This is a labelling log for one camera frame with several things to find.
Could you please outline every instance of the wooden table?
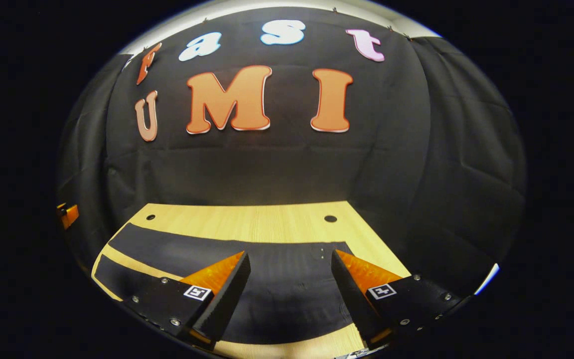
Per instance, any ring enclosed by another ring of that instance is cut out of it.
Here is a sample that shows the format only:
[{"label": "wooden table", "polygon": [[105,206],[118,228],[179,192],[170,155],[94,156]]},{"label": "wooden table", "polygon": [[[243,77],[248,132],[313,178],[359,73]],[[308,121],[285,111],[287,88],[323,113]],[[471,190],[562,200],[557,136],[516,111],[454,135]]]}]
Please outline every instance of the wooden table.
[{"label": "wooden table", "polygon": [[[156,216],[156,221],[146,219],[151,214]],[[335,216],[337,221],[326,222],[324,218],[328,215]],[[127,223],[163,232],[223,241],[239,240],[255,243],[344,241],[357,257],[403,278],[411,275],[376,232],[346,201],[276,206],[176,206],[150,203]],[[101,255],[148,275],[182,279],[178,275],[135,261],[105,245],[94,263],[92,277],[110,297],[118,301],[122,299],[95,277]],[[330,359],[362,348],[364,348],[362,339],[355,325],[351,324],[321,337],[281,345],[246,345],[219,341],[214,352],[236,358]]]}]

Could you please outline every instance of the black mat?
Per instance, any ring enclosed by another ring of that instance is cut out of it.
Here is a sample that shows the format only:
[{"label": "black mat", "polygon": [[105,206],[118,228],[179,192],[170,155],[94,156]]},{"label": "black mat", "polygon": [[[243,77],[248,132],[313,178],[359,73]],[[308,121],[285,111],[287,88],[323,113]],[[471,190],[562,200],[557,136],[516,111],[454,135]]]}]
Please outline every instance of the black mat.
[{"label": "black mat", "polygon": [[[331,272],[332,250],[351,253],[344,242],[248,243],[221,241],[159,232],[128,223],[109,243],[119,252],[168,273],[185,277],[230,255],[246,250],[251,274],[224,341],[271,345],[304,341],[351,324]],[[116,287],[126,282],[105,275],[96,277]]]}]

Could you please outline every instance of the black cloth backdrop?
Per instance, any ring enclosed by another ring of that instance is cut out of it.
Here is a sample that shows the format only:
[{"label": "black cloth backdrop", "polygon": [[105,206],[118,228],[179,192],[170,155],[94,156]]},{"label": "black cloth backdrop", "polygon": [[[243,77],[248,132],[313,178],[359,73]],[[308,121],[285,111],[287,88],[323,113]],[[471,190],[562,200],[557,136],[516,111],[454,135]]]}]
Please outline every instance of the black cloth backdrop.
[{"label": "black cloth backdrop", "polygon": [[[265,45],[276,19],[307,26],[303,41]],[[380,39],[376,63],[345,29]],[[181,62],[192,39],[221,32],[216,52]],[[512,112],[490,80],[445,39],[415,38],[345,14],[273,7],[230,14],[163,39],[141,85],[144,50],[116,55],[80,96],[59,148],[57,198],[80,218],[67,239],[84,270],[148,202],[260,205],[349,200],[416,273],[469,295],[500,263],[524,206],[526,163]],[[190,136],[189,77],[273,69],[265,85],[271,127]],[[317,68],[353,77],[344,134],[314,131]],[[139,136],[134,104],[158,91],[159,133]]]}]

